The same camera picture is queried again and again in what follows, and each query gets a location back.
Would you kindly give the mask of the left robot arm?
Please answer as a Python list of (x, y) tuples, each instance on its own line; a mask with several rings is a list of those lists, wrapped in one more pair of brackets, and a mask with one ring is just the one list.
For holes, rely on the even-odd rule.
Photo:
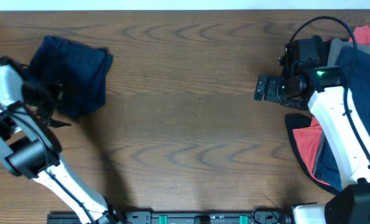
[(52, 119), (59, 89), (33, 82), (23, 65), (0, 58), (0, 163), (51, 190), (80, 223), (125, 223), (104, 196), (89, 187), (68, 165), (51, 131), (64, 126)]

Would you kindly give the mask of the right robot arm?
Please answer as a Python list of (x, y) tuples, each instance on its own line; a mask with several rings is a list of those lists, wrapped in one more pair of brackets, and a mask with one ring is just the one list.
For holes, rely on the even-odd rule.
[(339, 68), (260, 75), (255, 100), (309, 110), (338, 166), (342, 191), (325, 204), (296, 205), (293, 223), (370, 223), (370, 137)]

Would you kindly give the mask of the navy blue shorts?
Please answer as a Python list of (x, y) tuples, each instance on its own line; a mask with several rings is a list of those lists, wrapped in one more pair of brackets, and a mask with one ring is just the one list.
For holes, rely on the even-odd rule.
[(107, 48), (47, 35), (30, 61), (27, 74), (56, 93), (57, 111), (72, 119), (105, 104), (106, 76), (113, 63)]

